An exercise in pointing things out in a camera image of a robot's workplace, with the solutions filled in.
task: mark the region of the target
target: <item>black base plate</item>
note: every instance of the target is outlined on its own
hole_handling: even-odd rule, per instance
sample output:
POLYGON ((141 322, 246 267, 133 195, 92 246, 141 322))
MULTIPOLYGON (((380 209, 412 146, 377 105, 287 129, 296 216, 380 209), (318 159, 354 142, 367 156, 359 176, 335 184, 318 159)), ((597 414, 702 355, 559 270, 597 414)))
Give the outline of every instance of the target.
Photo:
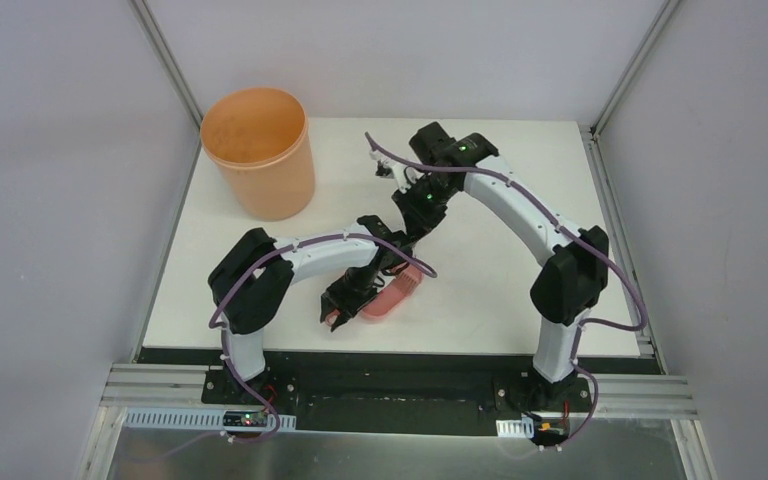
MULTIPOLYGON (((269 353, 269 371, 249 384, 264 395, 271 385, 273 404, 300 430, 495 436, 496 420, 520 418, 511 400, 527 386, 528 364, 503 357, 301 354, 308 361, 297 362, 298 353, 269 353)), ((567 401, 571 412, 588 411, 581 391, 589 387, 577 379, 547 410, 561 412, 567 401)), ((202 402, 259 404, 224 369, 208 372, 202 402)))

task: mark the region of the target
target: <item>black mount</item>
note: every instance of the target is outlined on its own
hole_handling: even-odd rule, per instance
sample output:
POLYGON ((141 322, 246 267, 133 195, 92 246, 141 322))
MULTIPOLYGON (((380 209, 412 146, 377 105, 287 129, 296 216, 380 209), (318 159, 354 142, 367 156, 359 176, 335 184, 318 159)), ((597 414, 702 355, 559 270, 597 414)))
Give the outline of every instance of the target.
MULTIPOLYGON (((275 239, 262 228, 246 232, 207 278, 214 303, 219 305, 246 270, 274 250, 275 239)), ((293 275, 293 264, 278 257, 266 262, 260 275, 250 276, 225 307, 231 333, 246 335, 265 327, 275 317, 293 275)))
MULTIPOLYGON (((409 142, 419 161, 436 167, 474 167, 499 151, 481 134, 473 133, 460 141, 450 137, 439 123, 420 128, 409 142)), ((426 173, 406 192, 396 190, 392 199, 405 220, 412 243, 428 235, 446 217, 446 204, 463 191, 464 173, 426 173)))
MULTIPOLYGON (((608 234, 598 226, 581 230, 579 238, 608 255, 608 234)), ((576 243, 555 247, 531 287, 531 301, 552 323, 572 325, 575 317, 599 301, 608 285, 608 266, 576 243)))

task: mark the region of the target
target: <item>red wire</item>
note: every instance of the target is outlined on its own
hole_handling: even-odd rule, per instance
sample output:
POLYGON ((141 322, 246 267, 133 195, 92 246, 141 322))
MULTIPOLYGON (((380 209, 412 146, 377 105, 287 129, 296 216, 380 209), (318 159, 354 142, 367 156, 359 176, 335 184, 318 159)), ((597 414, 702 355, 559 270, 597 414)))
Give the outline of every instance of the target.
POLYGON ((569 400, 564 400, 564 416, 561 418, 561 424, 569 430, 569 400))
MULTIPOLYGON (((275 391, 275 388, 273 388, 272 385, 266 385, 266 387, 264 387, 264 388, 266 388, 267 390, 272 392, 272 395, 269 397, 269 400, 266 401, 266 403, 272 404, 272 402, 278 396, 278 392, 275 391)), ((265 412, 265 411, 266 411, 266 406, 263 407, 261 412, 265 412)))

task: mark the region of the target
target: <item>black strip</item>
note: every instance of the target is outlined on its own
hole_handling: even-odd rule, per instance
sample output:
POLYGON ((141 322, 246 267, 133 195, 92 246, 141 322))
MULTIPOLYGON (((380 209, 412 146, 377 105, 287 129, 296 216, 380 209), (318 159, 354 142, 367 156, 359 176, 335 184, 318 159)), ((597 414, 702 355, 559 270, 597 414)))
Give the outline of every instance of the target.
MULTIPOLYGON (((138 363, 161 365, 220 365, 219 349, 143 348, 138 363)), ((531 365, 532 355, 424 355, 409 353, 264 352, 274 368, 472 371, 519 370, 531 365)), ((579 364, 591 373, 659 375, 654 358, 581 357, 579 364)))

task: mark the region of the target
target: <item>cable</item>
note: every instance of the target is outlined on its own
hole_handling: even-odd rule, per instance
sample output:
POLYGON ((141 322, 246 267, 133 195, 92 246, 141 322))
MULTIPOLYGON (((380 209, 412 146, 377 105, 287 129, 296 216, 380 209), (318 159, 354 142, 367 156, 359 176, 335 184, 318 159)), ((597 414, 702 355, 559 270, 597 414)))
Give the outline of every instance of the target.
MULTIPOLYGON (((268 399, 268 400, 266 400, 266 401, 267 401, 267 402, 269 402, 269 403, 272 403, 272 402, 274 402, 274 401, 275 401, 275 399, 276 399, 276 398, 278 398, 278 392, 276 392, 276 391, 275 391, 275 387, 273 387, 272 385, 266 385, 264 388, 266 388, 267 390, 269 390, 270 392, 272 392, 272 395, 270 395, 270 396, 269 396, 269 399, 268 399)), ((261 412, 265 412, 265 411, 266 411, 266 407, 263 407, 263 409, 261 410, 261 412)))
POLYGON ((633 326, 622 325, 620 323, 612 322, 610 320, 604 320, 601 318, 585 318, 584 320, 579 322, 578 329, 575 332, 575 338, 573 340, 573 348, 570 354, 570 362, 572 362, 573 364, 573 370, 580 373, 581 375, 584 375, 591 382, 593 382, 593 397, 591 401, 590 411, 587 413, 587 417, 585 417, 584 422, 582 422, 582 424, 576 429, 576 431, 570 434, 569 438, 567 438, 563 442, 563 444, 561 444, 561 445, 565 445, 567 442, 569 442, 575 436, 577 436, 578 433, 584 429, 585 425, 587 425, 590 419, 593 418, 593 414, 596 412, 596 402, 599 399, 599 384, 596 381, 596 377, 592 373, 578 366, 578 363, 575 359, 576 354, 578 352, 579 343, 581 342, 581 333, 583 332, 583 327, 587 324, 593 323, 598 325, 605 325, 607 327, 616 328, 626 332, 639 332, 645 329, 646 326, 649 325, 649 312, 646 310, 646 305, 643 303, 643 298, 640 296, 640 293, 637 292, 637 290, 632 285, 631 280, 628 278, 628 276, 626 276, 625 272, 622 271, 619 265, 614 263, 610 258, 608 258, 607 255, 603 254, 599 250, 596 250, 595 248, 593 248, 593 246, 591 246, 584 240, 580 239, 568 228, 561 225, 561 222, 557 219, 557 217, 554 214, 552 214, 552 212, 549 211, 549 209, 545 205, 543 205, 543 203, 541 203, 540 200, 537 199, 537 197, 535 197, 531 192, 529 192, 528 189, 526 189, 523 185, 520 185, 518 182, 511 180, 506 175, 503 175, 499 172, 495 172, 493 170, 488 170, 486 168, 479 168, 479 167, 441 167, 441 166, 425 165, 423 163, 411 162, 410 160, 399 157, 398 155, 384 149, 381 145, 379 145, 375 140, 372 139, 372 136, 369 134, 369 132, 366 132, 365 136, 366 136, 366 140, 369 142, 369 147, 372 150, 377 150, 381 152, 384 156, 390 158, 394 162, 401 163, 402 165, 407 165, 417 170, 426 171, 426 172, 477 173, 477 174, 493 177, 501 182, 504 182, 505 185, 513 187, 517 192, 521 193, 526 199, 528 199, 528 201, 531 202, 531 204, 534 205, 534 207, 537 210, 539 210, 544 217, 546 217, 549 223, 551 223, 552 226, 555 227, 555 229, 558 232, 560 232, 565 237, 569 238, 572 242, 574 242, 575 244, 577 244, 578 246, 580 246, 581 248, 589 252, 591 255, 595 256, 597 259, 599 259, 599 261, 604 263, 609 269, 611 269, 612 272, 614 272, 617 278, 620 279, 620 282, 622 283, 623 287, 628 292, 629 296, 631 296, 631 299, 634 302, 634 306, 637 309, 638 315, 640 316, 640 322, 637 325, 633 325, 633 326))
POLYGON ((569 429, 569 400, 564 400, 561 418, 555 420, 552 424, 560 424, 564 429, 569 429))

